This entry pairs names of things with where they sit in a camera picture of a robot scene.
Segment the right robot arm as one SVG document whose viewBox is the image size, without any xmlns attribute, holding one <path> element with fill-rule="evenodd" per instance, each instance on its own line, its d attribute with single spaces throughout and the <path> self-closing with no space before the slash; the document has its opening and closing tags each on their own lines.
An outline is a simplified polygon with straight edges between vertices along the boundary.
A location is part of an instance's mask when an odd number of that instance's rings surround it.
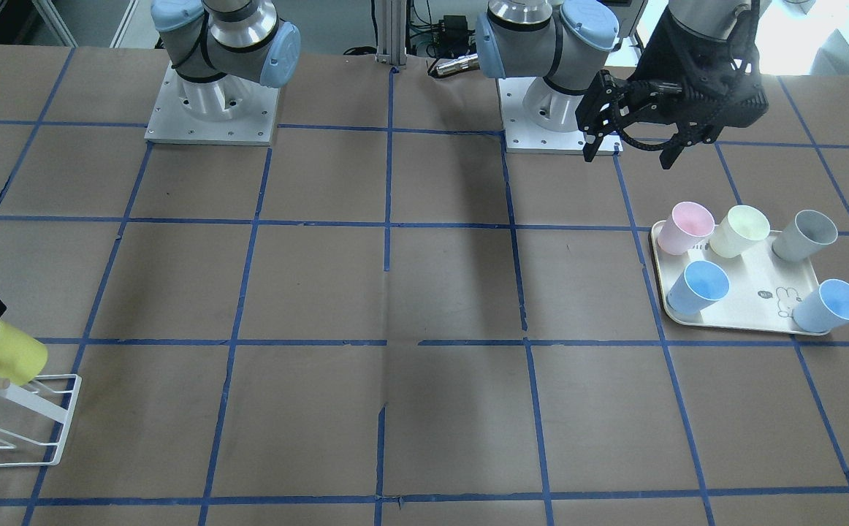
<svg viewBox="0 0 849 526">
<path fill-rule="evenodd" d="M 278 91 L 293 77 L 297 27 L 271 1 L 154 1 L 151 20 L 170 57 L 146 137 L 170 144 L 258 145 Z"/>
</svg>

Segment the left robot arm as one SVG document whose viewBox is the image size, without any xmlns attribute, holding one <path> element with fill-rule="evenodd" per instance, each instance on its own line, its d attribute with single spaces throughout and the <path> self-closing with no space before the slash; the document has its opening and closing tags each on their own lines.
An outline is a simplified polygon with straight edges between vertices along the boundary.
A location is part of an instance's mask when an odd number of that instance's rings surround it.
<svg viewBox="0 0 849 526">
<path fill-rule="evenodd" d="M 662 169 L 726 127 L 766 113 L 756 33 L 765 1 L 669 1 L 631 76 L 606 69 L 621 23 L 599 1 L 490 1 L 475 43 L 490 79 L 530 77 L 524 109 L 554 133 L 584 135 L 586 162 L 610 134 L 659 152 Z"/>
</svg>

